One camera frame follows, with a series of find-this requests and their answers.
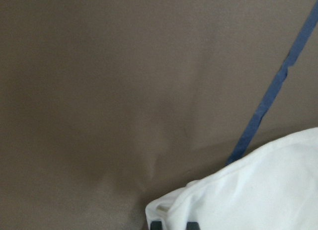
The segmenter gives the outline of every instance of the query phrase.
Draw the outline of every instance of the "white cloth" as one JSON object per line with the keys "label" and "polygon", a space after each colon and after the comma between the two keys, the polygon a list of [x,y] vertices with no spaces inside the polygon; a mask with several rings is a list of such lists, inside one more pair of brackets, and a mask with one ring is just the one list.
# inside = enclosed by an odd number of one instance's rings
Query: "white cloth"
{"label": "white cloth", "polygon": [[317,230],[318,128],[270,142],[146,207],[148,226],[185,230]]}

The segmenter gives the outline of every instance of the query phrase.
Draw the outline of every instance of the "blue line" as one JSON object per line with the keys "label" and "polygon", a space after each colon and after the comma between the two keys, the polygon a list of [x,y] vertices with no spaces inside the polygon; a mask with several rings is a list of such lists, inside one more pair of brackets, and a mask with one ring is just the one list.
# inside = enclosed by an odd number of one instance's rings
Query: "blue line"
{"label": "blue line", "polygon": [[306,42],[308,41],[310,35],[312,34],[318,21],[318,0],[315,3],[310,15],[308,16],[303,28],[298,34],[291,50],[284,63],[282,64],[279,72],[276,74],[274,80],[270,84],[268,90],[266,91],[261,103],[257,107],[257,110],[253,114],[251,120],[249,121],[246,129],[244,130],[242,136],[240,137],[237,145],[235,146],[231,156],[228,158],[226,165],[242,158],[249,143],[254,137],[257,129],[262,121],[262,118],[268,111],[268,109],[273,104],[279,90],[281,89],[284,80],[288,74],[288,67],[293,66],[302,52]]}

